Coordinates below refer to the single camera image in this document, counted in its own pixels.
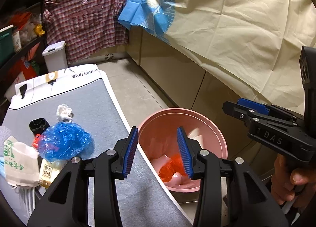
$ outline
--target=white tissue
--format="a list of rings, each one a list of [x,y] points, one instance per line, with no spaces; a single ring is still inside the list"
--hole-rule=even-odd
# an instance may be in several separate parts
[[[188,135],[189,139],[197,140],[201,146],[202,149],[204,149],[204,144],[203,144],[203,136],[199,135],[200,134],[200,129],[195,128],[193,131],[191,131]]]
[[[72,109],[69,108],[66,104],[61,104],[57,107],[57,119],[60,122],[72,121]]]

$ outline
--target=pink plastic basin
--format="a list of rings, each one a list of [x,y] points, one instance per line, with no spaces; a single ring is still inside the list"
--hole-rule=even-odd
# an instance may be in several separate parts
[[[199,128],[204,149],[219,158],[227,159],[224,136],[211,120],[189,109],[170,108],[152,114],[139,126],[139,144],[149,161],[159,159],[164,154],[170,158],[180,153],[177,144],[177,128],[180,126],[184,127],[187,135]],[[196,181],[190,189],[176,189],[168,187],[167,184],[167,189],[176,192],[194,192],[200,189],[199,182]]]

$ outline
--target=plaid shirt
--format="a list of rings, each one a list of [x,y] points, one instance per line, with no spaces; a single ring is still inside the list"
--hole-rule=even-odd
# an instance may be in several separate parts
[[[128,42],[117,22],[125,0],[46,0],[43,22],[49,45],[65,41],[67,62]]]

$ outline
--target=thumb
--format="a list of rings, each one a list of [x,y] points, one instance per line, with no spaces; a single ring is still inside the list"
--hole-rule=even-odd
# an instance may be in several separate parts
[[[291,183],[294,185],[304,185],[316,183],[316,169],[297,168],[291,173]]]

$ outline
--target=cabinet door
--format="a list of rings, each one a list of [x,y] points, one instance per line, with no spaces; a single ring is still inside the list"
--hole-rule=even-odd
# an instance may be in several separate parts
[[[192,108],[205,74],[203,68],[146,31],[140,66],[179,107]]]
[[[229,159],[236,157],[245,147],[250,149],[253,146],[248,146],[251,140],[247,137],[244,123],[224,114],[222,110],[225,101],[237,102],[239,98],[235,92],[207,72],[192,107],[192,110],[205,115],[220,129],[226,140]]]
[[[128,33],[128,45],[126,46],[126,51],[131,56],[131,58],[136,62],[137,65],[140,64],[142,35],[143,28],[139,26],[132,26]]]

